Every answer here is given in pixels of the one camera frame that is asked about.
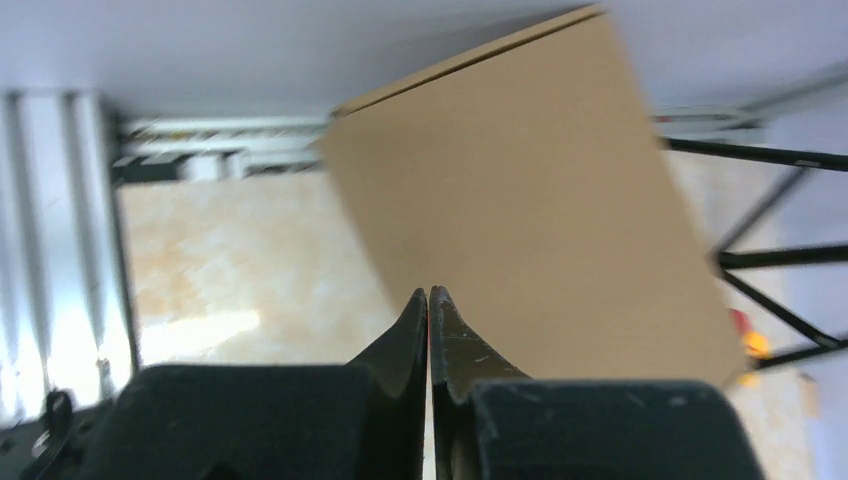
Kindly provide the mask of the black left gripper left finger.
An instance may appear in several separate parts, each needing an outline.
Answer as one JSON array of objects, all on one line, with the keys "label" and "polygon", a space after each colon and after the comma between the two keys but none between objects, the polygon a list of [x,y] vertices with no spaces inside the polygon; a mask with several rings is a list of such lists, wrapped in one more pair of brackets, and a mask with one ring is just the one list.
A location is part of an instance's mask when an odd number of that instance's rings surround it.
[{"label": "black left gripper left finger", "polygon": [[418,479],[426,294],[344,364],[159,365],[94,431],[83,479]]}]

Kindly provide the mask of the yellow round toy block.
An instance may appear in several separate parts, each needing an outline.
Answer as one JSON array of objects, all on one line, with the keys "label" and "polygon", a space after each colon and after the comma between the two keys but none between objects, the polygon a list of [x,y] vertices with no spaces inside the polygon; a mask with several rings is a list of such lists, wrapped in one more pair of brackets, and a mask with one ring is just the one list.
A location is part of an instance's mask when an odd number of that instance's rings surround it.
[{"label": "yellow round toy block", "polygon": [[749,330],[741,335],[741,342],[748,357],[757,360],[769,359],[772,349],[768,338],[757,331]]}]

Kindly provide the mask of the red round toy block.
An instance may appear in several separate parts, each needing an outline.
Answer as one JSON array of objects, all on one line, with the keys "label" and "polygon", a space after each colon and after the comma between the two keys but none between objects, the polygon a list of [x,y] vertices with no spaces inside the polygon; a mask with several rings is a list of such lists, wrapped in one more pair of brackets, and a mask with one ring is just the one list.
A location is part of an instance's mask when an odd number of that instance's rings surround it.
[{"label": "red round toy block", "polygon": [[752,325],[749,316],[738,309],[730,309],[730,316],[733,325],[740,337],[745,337],[752,331]]}]

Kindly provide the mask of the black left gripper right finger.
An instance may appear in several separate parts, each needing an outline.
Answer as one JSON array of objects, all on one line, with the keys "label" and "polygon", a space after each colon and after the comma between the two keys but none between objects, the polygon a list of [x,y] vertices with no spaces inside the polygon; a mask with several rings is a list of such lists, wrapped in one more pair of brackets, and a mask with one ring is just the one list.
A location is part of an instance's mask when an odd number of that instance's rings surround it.
[{"label": "black left gripper right finger", "polygon": [[714,387],[673,380],[540,380],[429,296],[439,479],[760,479],[741,421]]}]

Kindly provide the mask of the small wooden letter cube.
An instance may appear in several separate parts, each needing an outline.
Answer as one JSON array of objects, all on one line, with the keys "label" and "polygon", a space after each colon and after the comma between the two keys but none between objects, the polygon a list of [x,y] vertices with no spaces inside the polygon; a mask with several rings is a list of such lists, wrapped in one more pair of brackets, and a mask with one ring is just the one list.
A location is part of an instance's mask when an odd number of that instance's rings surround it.
[{"label": "small wooden letter cube", "polygon": [[798,384],[805,415],[809,418],[818,418],[820,414],[818,382],[807,373],[801,372],[798,376]]}]

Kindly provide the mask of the large cardboard box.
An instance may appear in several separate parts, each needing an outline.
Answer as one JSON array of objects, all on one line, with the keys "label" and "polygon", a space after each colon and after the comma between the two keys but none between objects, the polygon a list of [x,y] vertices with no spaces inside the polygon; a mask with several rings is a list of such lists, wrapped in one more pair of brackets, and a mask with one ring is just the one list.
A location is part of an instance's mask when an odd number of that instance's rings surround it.
[{"label": "large cardboard box", "polygon": [[350,100],[317,146],[390,298],[445,286],[523,372],[725,386],[746,369],[601,7]]}]

